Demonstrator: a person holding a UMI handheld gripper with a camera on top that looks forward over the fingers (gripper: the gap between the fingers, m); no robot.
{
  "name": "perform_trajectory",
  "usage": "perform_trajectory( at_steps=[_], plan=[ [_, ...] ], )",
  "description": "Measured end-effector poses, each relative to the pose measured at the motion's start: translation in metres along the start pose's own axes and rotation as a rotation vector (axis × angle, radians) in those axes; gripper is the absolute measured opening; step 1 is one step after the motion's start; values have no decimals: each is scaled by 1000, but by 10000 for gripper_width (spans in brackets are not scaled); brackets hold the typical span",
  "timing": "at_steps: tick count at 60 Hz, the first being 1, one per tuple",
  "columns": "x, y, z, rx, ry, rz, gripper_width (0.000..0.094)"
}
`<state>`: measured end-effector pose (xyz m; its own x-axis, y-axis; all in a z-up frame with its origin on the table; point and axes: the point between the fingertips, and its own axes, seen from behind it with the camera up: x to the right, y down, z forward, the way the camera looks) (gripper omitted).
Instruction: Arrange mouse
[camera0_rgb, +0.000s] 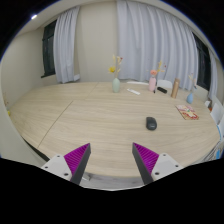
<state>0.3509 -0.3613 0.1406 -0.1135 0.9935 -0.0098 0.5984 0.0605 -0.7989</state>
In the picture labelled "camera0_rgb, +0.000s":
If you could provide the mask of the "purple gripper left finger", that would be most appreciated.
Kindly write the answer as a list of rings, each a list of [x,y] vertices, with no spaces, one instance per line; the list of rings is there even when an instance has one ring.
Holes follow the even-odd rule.
[[[57,154],[42,166],[42,169],[79,185],[91,154],[89,143],[66,155]]]

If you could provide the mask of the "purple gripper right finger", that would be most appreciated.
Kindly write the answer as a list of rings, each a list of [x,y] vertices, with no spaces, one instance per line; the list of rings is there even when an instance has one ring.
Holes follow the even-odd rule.
[[[132,154],[145,185],[182,169],[167,153],[157,154],[137,143],[132,145]]]

